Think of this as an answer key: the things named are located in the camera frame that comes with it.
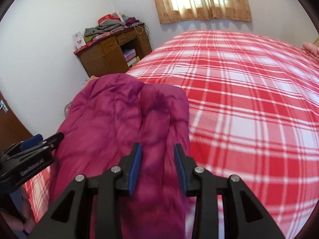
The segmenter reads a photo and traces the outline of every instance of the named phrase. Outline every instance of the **plaid blanket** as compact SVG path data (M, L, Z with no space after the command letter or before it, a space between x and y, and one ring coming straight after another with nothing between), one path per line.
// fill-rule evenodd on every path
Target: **plaid blanket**
M302 49L249 33L190 31L128 74L183 88L190 154L224 177L238 174L286 238L319 199L319 65ZM47 209L49 168L25 184L36 220ZM220 235L222 202L220 208ZM191 238L195 202L186 218Z

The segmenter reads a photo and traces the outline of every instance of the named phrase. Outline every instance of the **brown desk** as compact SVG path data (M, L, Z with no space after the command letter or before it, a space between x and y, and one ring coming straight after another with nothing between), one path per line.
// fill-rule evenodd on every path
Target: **brown desk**
M123 50L135 49L140 59L152 52L145 27L136 30L128 29L121 34L113 34L102 41L80 51L79 57L88 76L103 76L110 73L127 72L130 68L127 65Z

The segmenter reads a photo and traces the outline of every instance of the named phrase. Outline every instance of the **door handle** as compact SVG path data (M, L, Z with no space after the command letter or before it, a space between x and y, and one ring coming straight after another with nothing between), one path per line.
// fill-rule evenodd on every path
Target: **door handle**
M8 107L7 107L7 105L5 105L3 100L0 101L0 110L1 109L3 109L5 113L8 112Z

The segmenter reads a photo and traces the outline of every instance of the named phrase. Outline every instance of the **triangular cutout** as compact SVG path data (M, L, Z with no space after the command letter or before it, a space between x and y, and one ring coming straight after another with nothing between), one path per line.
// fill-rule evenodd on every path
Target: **triangular cutout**
M251 198L247 195L245 191L240 191L240 197L242 205L244 207L245 219L248 223L260 220L263 218L263 215L252 202Z
M51 218L55 221L66 223L69 220L75 191L70 191L61 204L56 208Z

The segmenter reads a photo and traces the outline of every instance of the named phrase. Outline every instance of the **human hand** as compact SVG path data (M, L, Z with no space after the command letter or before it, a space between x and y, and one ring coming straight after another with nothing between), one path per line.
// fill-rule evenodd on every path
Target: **human hand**
M6 211L1 210L0 212L4 220L7 222L7 224L12 230L15 230L15 231L25 230L27 233L30 233L33 230L34 226L36 225L36 222L34 219L30 202L28 201L29 195L23 187L21 187L21 194L23 198L21 212L22 212L22 216L24 216L26 219L25 223L20 221L18 218L11 216Z

